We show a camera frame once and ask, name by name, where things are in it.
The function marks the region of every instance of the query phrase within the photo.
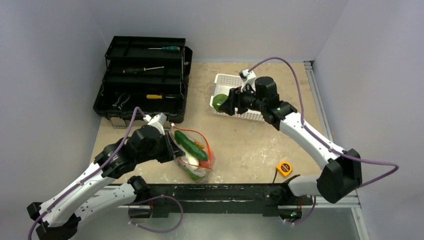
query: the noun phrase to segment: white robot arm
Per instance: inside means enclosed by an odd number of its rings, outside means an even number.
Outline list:
[[[140,163],[154,159],[166,163],[185,155],[164,130],[166,119],[163,113],[153,118],[146,115],[144,120],[148,123],[134,131],[115,155],[113,153],[122,140],[106,146],[94,162],[59,194],[43,203],[31,203],[27,211],[31,219],[40,224],[36,229],[39,239],[67,240],[77,232],[78,226],[94,216],[135,200],[148,199],[149,187],[140,176],[130,178],[116,191],[96,193],[133,171]]]
[[[295,176],[287,180],[288,195],[322,196],[328,202],[336,203],[362,184],[361,163],[336,154],[360,158],[354,149],[344,150],[304,121],[295,107],[280,100],[276,83],[271,77],[256,78],[249,70],[242,70],[239,75],[244,83],[230,89],[219,111],[230,116],[248,110],[260,112],[267,123],[295,140],[322,170],[321,175]]]

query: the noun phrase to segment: toolbox tray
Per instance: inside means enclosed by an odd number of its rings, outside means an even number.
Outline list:
[[[153,40],[160,40],[160,43],[153,44],[155,42]],[[126,55],[124,54],[125,50],[122,51],[124,43],[128,46]],[[130,120],[134,108],[140,107],[145,114],[153,116],[164,113],[169,121],[181,123],[186,112],[189,74],[193,56],[193,51],[184,44],[184,38],[115,36],[105,54],[107,70],[93,105],[94,111],[99,116],[109,120],[111,118]],[[146,46],[152,48],[179,46],[183,50],[179,52],[149,50],[152,54],[146,56],[140,50]],[[127,68],[161,66],[164,66],[164,68],[136,74],[123,73],[123,69]],[[128,95],[129,98],[122,105],[122,108],[113,107],[113,104],[124,93],[122,99],[126,100]],[[162,99],[150,99],[147,98],[147,95],[161,95]],[[140,113],[137,113],[135,119],[142,120],[143,117]]]

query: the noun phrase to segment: clear plastic bag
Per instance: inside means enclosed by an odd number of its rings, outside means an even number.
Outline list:
[[[170,136],[174,143],[185,152],[185,156],[175,163],[195,182],[206,182],[206,176],[212,172],[215,155],[208,140],[196,130],[171,125]]]

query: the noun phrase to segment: tape measure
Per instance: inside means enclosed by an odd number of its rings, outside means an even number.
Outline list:
[[[292,165],[287,161],[283,161],[278,164],[277,169],[284,177],[287,177],[292,172]]]

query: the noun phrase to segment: green vegetable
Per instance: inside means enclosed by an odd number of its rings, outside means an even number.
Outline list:
[[[220,111],[220,107],[227,100],[227,98],[228,96],[222,93],[213,97],[212,106],[218,113],[222,113],[222,111]]]
[[[185,168],[184,171],[187,173],[187,175],[193,179],[193,180],[199,180],[201,177],[192,173],[189,169]]]
[[[182,145],[191,155],[200,161],[209,160],[209,156],[206,154],[203,149],[201,149],[195,142],[190,140],[184,133],[181,131],[175,131],[175,140],[178,144]]]

